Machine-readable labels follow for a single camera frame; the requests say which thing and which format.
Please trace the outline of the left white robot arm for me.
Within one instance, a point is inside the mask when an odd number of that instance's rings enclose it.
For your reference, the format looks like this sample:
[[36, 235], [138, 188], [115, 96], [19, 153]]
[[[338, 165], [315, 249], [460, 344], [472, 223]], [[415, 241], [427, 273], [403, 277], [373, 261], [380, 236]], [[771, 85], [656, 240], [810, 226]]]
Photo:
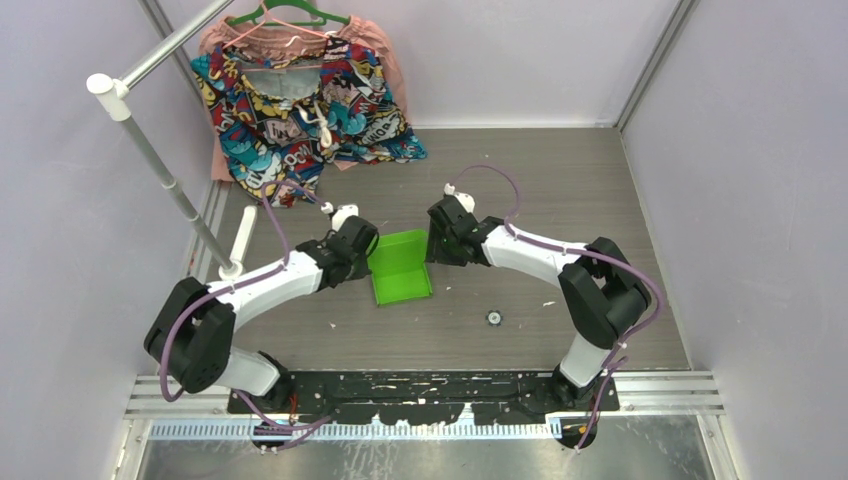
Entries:
[[222, 386], [252, 395], [269, 413], [285, 409], [292, 388], [283, 367], [266, 354], [234, 347], [234, 334], [288, 301], [367, 276], [378, 237], [375, 225], [348, 215], [323, 238], [303, 242], [284, 259], [233, 282], [179, 281], [143, 342], [159, 365], [163, 397], [173, 402], [183, 393]]

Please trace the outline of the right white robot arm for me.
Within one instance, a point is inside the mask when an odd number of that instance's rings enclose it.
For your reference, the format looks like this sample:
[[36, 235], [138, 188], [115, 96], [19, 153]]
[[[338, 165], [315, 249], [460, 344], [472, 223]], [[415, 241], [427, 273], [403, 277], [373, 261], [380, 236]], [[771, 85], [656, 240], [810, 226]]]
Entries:
[[445, 195], [427, 214], [427, 262], [509, 269], [561, 290], [576, 334], [555, 370], [555, 396], [567, 410], [582, 409], [612, 353], [658, 302], [648, 278], [608, 238], [557, 242], [497, 217], [479, 220], [467, 194]]

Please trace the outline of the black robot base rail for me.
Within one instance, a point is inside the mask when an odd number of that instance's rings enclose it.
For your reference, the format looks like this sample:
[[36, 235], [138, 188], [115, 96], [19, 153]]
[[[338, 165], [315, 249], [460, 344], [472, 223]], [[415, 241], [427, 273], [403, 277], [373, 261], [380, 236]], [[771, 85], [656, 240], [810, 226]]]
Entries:
[[574, 387], [558, 370], [300, 370], [273, 361], [279, 376], [268, 392], [233, 396], [231, 413], [256, 406], [266, 415], [290, 414], [312, 423], [374, 420], [394, 426], [450, 425], [469, 412], [474, 425], [542, 424], [554, 414], [586, 418], [620, 407], [615, 383], [602, 375]]

